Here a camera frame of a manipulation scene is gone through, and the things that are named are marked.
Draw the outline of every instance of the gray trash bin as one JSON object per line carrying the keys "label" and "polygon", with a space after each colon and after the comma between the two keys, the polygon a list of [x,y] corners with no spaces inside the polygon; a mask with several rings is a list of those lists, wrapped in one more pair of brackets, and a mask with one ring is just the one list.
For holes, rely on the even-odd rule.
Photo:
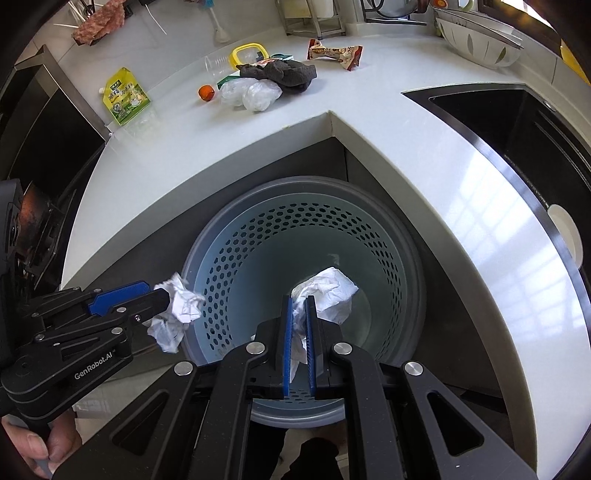
{"label": "gray trash bin", "polygon": [[[359,287],[342,325],[345,340],[383,363],[413,354],[425,311],[420,259],[399,219],[354,185],[290,177],[251,190],[220,211],[195,241],[183,267],[205,295],[203,318],[183,341],[198,365],[221,360],[256,326],[278,317],[281,299],[328,267]],[[255,400],[252,419],[309,428],[345,418],[342,400],[310,398],[300,365],[285,401]]]}

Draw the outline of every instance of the clear plastic bag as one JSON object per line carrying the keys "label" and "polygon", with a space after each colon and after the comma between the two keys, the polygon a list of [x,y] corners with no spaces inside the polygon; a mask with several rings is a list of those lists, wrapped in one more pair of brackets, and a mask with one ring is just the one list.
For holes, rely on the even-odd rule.
{"label": "clear plastic bag", "polygon": [[262,112],[277,100],[283,91],[272,80],[259,80],[253,84],[242,98],[244,107],[250,112]]}
{"label": "clear plastic bag", "polygon": [[242,97],[257,82],[256,79],[240,78],[224,83],[220,89],[222,103],[229,106],[241,106],[243,104]]}

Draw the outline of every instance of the black pants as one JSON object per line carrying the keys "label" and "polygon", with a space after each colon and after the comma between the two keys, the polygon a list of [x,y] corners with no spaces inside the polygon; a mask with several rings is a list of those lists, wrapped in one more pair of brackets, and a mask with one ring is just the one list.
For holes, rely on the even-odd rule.
{"label": "black pants", "polygon": [[[251,422],[242,480],[269,480],[283,450],[287,430]],[[337,446],[322,438],[303,443],[300,456],[282,480],[343,480],[336,456]]]}

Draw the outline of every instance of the white cable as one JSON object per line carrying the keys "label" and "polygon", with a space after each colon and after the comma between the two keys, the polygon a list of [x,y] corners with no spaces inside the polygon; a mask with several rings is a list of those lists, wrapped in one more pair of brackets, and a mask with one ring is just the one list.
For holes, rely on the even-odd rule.
{"label": "white cable", "polygon": [[166,31],[165,31],[165,30],[162,28],[162,25],[160,25],[160,24],[158,23],[158,20],[156,20],[156,19],[154,18],[154,16],[152,15],[152,12],[151,12],[151,11],[150,11],[150,9],[148,8],[148,5],[146,5],[146,10],[148,11],[148,13],[150,14],[150,16],[152,17],[152,20],[154,20],[154,21],[156,22],[156,25],[158,25],[158,26],[160,27],[160,30],[162,30],[162,31],[164,32],[164,35],[168,35],[168,34],[166,33]]}

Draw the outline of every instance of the snack wrapper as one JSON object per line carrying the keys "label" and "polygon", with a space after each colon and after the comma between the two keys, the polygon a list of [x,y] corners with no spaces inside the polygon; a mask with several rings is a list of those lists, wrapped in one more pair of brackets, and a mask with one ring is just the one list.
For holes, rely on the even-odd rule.
{"label": "snack wrapper", "polygon": [[362,50],[363,47],[360,45],[345,48],[323,47],[320,40],[312,38],[308,46],[308,60],[329,57],[338,60],[345,70],[351,71],[353,67],[359,66],[359,58],[361,57]]}
{"label": "snack wrapper", "polygon": [[125,125],[150,103],[134,74],[122,68],[105,85],[103,103],[119,125]]}

